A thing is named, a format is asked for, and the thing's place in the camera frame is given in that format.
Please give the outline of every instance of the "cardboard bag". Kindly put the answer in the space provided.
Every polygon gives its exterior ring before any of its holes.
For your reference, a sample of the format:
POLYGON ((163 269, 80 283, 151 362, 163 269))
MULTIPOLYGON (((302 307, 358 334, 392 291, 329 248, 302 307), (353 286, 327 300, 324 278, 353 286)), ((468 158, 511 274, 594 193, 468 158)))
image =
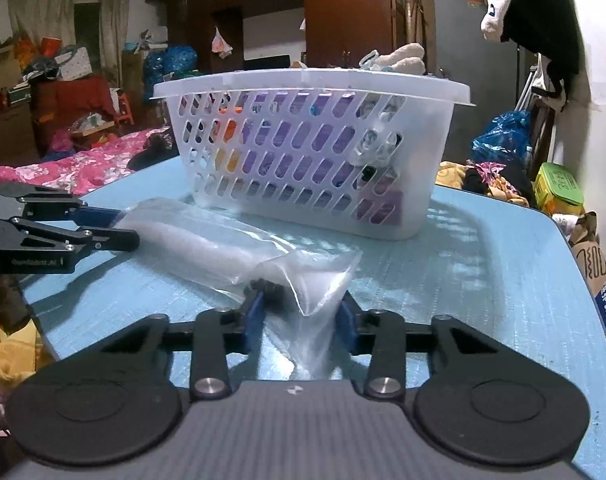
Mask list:
POLYGON ((590 293, 595 297, 606 282, 606 261, 599 247, 594 211, 579 217, 568 243, 590 293))

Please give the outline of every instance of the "floral bedspread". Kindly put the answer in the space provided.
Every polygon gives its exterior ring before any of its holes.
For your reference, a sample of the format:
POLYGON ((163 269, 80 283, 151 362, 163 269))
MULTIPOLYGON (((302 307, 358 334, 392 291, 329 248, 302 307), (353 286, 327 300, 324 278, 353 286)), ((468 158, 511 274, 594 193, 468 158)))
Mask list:
POLYGON ((100 148, 79 152, 55 162, 43 162, 22 168, 0 166, 0 182, 24 182, 84 195, 134 173, 127 168, 129 160, 143 151, 147 137, 164 130, 165 128, 161 128, 129 134, 107 142, 100 148))

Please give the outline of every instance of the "ziplock bag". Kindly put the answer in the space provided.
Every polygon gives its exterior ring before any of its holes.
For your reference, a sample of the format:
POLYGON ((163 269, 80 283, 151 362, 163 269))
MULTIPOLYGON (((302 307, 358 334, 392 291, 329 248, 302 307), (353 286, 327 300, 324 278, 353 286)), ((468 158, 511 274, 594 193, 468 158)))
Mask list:
POLYGON ((267 334, 301 377, 321 374, 334 316, 361 259, 301 250, 266 231, 176 200, 153 198, 123 211, 116 227, 138 232, 134 257, 160 272, 243 301, 263 278, 286 291, 282 311, 267 312, 267 334))

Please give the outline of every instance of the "red chair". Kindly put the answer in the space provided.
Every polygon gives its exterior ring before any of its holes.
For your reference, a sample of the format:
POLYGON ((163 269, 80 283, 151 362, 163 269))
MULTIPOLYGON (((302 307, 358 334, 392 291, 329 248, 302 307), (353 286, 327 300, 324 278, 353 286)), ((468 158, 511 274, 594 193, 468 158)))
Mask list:
POLYGON ((116 122, 116 124, 121 124, 121 123, 124 123, 125 121, 129 121, 129 124, 134 126, 134 118, 132 117, 132 110, 129 107, 128 95, 125 92, 118 93, 118 108, 120 108, 118 110, 120 112, 120 114, 114 118, 114 121, 116 122))

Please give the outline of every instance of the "blue table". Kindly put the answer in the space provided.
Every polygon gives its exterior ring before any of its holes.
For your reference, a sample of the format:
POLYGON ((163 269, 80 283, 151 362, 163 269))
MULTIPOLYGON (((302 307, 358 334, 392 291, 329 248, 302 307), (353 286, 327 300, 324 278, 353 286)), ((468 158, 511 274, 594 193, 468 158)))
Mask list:
MULTIPOLYGON (((187 199, 178 158, 103 187, 90 205, 125 208, 155 196, 187 199)), ((251 217, 253 223, 311 250, 360 248, 350 292, 363 308, 400 312, 411 322, 452 314, 573 381, 590 403, 591 422, 575 462, 606 480, 606 338, 594 303, 553 222, 526 208, 436 187, 427 222, 410 240, 385 242, 251 217)), ((173 322, 227 301, 192 283, 155 274, 131 255, 95 253, 71 275, 32 278, 25 290, 49 347, 60 358, 141 317, 173 322)), ((257 360, 230 359, 233 380, 286 379, 293 365, 264 338, 257 360)), ((366 358, 337 362, 333 376, 363 378, 366 358)), ((172 380, 187 384, 187 355, 172 380)), ((424 356, 407 360, 407 384, 428 378, 424 356)))

